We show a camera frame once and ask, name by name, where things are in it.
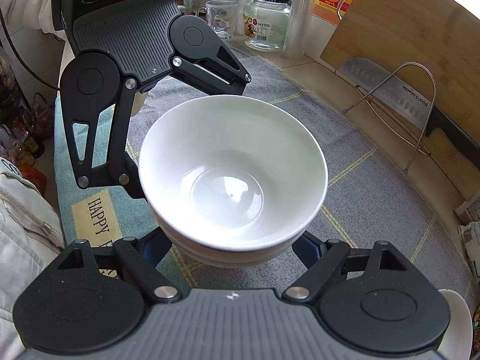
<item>white bowl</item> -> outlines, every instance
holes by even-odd
[[[438,352],[447,360],[469,360],[473,338],[469,307],[459,293],[451,289],[441,289],[439,292],[450,307],[450,324]]]
[[[218,266],[269,260],[288,248],[325,198],[325,158],[280,108],[206,96],[166,112],[140,150],[143,191],[160,227],[195,259]]]

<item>black cable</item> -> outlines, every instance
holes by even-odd
[[[11,41],[11,38],[10,38],[10,34],[8,33],[8,30],[7,30],[7,25],[5,24],[5,19],[3,18],[3,12],[2,12],[2,9],[0,8],[0,21],[1,21],[1,26],[3,27],[3,32],[5,32],[5,36],[7,37],[7,40],[8,40],[8,43],[11,47],[11,50],[13,51],[13,53],[15,54],[15,56],[17,57],[18,59],[18,62],[21,63],[21,65],[27,70],[27,72],[29,72],[33,77],[35,77],[38,81],[40,81],[42,84],[52,88],[52,89],[55,89],[56,91],[59,91],[60,88],[57,88],[56,86],[53,86],[53,85],[50,85],[48,82],[45,82],[44,80],[42,80],[39,76],[37,76],[37,74],[35,74],[32,69],[30,69],[27,64],[23,61],[23,59],[20,57],[20,55],[18,54],[18,51],[17,49],[15,48],[15,45],[14,43]]]

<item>glass mug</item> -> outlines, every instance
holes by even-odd
[[[237,4],[234,1],[207,1],[205,5],[198,7],[196,16],[201,10],[205,11],[205,21],[220,38],[228,39],[233,36],[237,10]]]

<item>cutting board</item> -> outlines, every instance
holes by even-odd
[[[338,68],[352,57],[388,71],[407,61],[424,64],[437,84],[438,107],[480,143],[480,20],[454,0],[353,0],[320,58]],[[406,67],[398,76],[432,98],[421,69]],[[423,142],[466,200],[480,191],[480,171],[443,131]]]

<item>knife handle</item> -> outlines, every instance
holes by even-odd
[[[440,108],[434,106],[425,135],[428,137],[437,127],[441,128],[457,150],[480,170],[480,147],[478,144],[457,123],[445,115]]]

